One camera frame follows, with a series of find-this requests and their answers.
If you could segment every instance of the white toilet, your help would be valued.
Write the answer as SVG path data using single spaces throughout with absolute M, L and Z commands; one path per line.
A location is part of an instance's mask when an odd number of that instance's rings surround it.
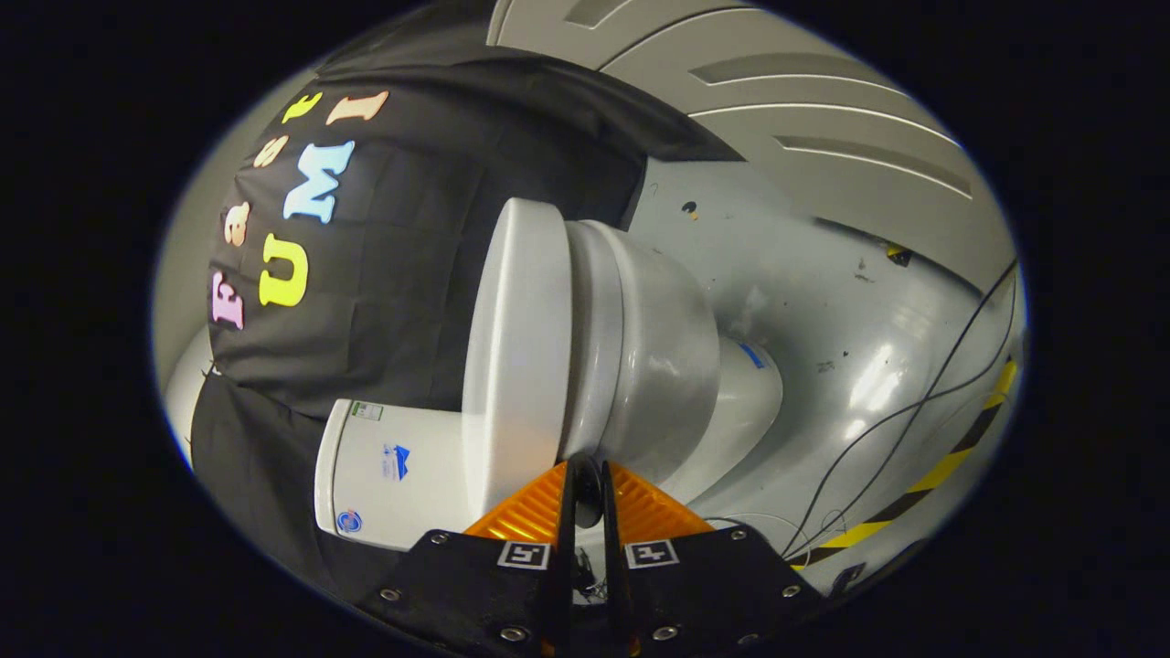
M 579 452 L 686 503 L 759 441 L 782 397 L 772 358 L 718 335 L 673 259 L 511 199 L 480 282 L 462 411 L 337 400 L 317 458 L 317 525 L 408 550 Z

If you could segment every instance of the black cloth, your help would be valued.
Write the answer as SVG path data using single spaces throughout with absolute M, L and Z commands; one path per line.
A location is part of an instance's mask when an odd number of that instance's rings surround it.
M 324 430 L 324 421 L 208 373 L 191 424 L 192 462 L 228 521 L 262 553 L 353 602 L 384 582 L 401 554 L 317 528 L 312 480 Z
M 345 601 L 398 554 L 316 528 L 316 451 L 337 398 L 457 411 L 479 280 L 503 204 L 555 204 L 567 220 L 624 226 L 647 155 L 737 159 L 687 117 L 594 71 L 484 46 L 490 4 L 447 2 L 391 21 L 328 57 L 289 100 L 322 95 L 303 116 L 273 117 L 208 218 L 218 276 L 243 303 L 242 329 L 209 313 L 218 370 L 192 423 L 197 478 L 263 553 Z M 369 121 L 325 117 L 345 97 L 388 91 Z M 288 136 L 264 166 L 256 156 Z M 352 140 L 330 220 L 283 210 L 307 180 L 312 144 Z M 248 204 L 243 240 L 225 237 Z M 266 237 L 303 248 L 295 306 L 261 304 Z

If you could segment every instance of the letter m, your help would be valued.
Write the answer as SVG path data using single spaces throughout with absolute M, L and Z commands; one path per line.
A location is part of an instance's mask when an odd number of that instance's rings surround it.
M 337 201 L 330 192 L 337 187 L 337 179 L 325 173 L 330 171 L 333 176 L 340 174 L 350 164 L 350 156 L 353 155 L 352 140 L 340 146 L 321 148 L 309 144 L 301 153 L 296 167 L 301 170 L 308 180 L 295 187 L 284 197 L 284 219 L 294 214 L 311 214 L 329 224 L 333 217 L 333 204 Z

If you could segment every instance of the yellow and black hazard stripe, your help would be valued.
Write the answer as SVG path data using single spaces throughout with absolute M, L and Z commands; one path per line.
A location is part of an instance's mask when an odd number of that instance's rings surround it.
M 996 419 L 996 414 L 999 412 L 1000 405 L 1003 405 L 1004 399 L 1009 389 L 1012 386 L 1012 381 L 1016 378 L 1016 362 L 1011 357 L 1007 358 L 1007 363 L 1004 364 L 1003 371 L 999 373 L 999 381 L 996 382 L 996 388 L 992 390 L 991 397 L 983 405 L 983 411 L 975 419 L 971 429 L 966 431 L 963 439 L 951 448 L 950 453 L 947 454 L 930 469 L 921 480 L 918 480 L 913 487 L 907 489 L 904 494 L 897 500 L 886 506 L 885 509 L 874 514 L 867 519 L 863 523 L 859 523 L 847 532 L 828 540 L 827 542 L 820 544 L 819 547 L 812 549 L 807 554 L 801 553 L 797 557 L 789 560 L 789 566 L 793 569 L 803 569 L 806 567 L 805 561 L 808 564 L 820 562 L 821 560 L 828 557 L 830 555 L 835 555 L 846 548 L 858 543 L 859 541 L 873 535 L 878 530 L 890 525 L 894 519 L 897 519 L 906 510 L 910 509 L 918 503 L 922 499 L 927 496 L 930 492 L 936 489 L 938 485 L 943 484 L 951 473 L 958 468 L 978 445 L 979 439 L 986 433 L 987 427 L 991 426 L 991 421 Z
M 886 258 L 888 258 L 894 265 L 900 265 L 902 267 L 910 265 L 910 256 L 913 255 L 914 252 L 910 249 L 893 242 L 890 242 L 889 247 L 886 249 Z

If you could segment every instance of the colorful foam letter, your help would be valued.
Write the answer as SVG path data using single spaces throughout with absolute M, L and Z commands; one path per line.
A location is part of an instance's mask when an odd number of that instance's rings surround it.
M 228 245 L 239 247 L 243 244 L 243 239 L 248 234 L 248 212 L 252 206 L 248 201 L 240 204 L 239 206 L 232 206 L 227 211 L 227 217 L 223 219 L 223 241 Z
M 370 96 L 366 98 L 350 98 L 349 96 L 342 98 L 333 105 L 333 111 L 329 112 L 329 117 L 325 119 L 325 125 L 331 125 L 337 119 L 362 117 L 363 121 L 370 121 L 378 110 L 381 109 L 381 104 L 386 102 L 390 97 L 390 91 L 383 91 L 377 96 Z
M 301 153 L 296 167 L 301 170 L 308 180 L 294 187 L 284 197 L 284 219 L 294 214 L 311 214 L 321 219 L 322 224 L 329 224 L 333 217 L 333 189 L 337 187 L 337 179 L 325 173 L 331 171 L 340 174 L 350 164 L 350 156 L 353 155 L 355 142 L 351 139 L 340 146 L 321 148 L 309 144 Z
M 309 281 L 309 256 L 296 242 L 277 240 L 271 233 L 264 238 L 264 262 L 271 259 L 284 259 L 292 263 L 292 276 L 277 279 L 268 270 L 260 273 L 260 304 L 268 302 L 281 306 L 296 306 L 304 297 L 305 283 Z
M 317 104 L 317 101 L 321 101 L 321 91 L 317 91 L 317 95 L 312 98 L 301 96 L 300 101 L 292 103 L 289 105 L 289 109 L 284 110 L 284 118 L 281 119 L 281 123 L 288 123 L 290 118 L 303 117 L 309 114 L 309 110 Z
M 236 329 L 243 329 L 243 299 L 235 288 L 223 282 L 223 273 L 212 275 L 212 322 L 227 320 Z
M 280 137 L 269 139 L 268 143 L 264 144 L 264 148 L 256 153 L 256 159 L 252 162 L 252 166 L 259 169 L 273 164 L 273 160 L 276 159 L 276 156 L 281 155 L 281 150 L 283 150 L 284 145 L 288 143 L 288 135 L 281 135 Z

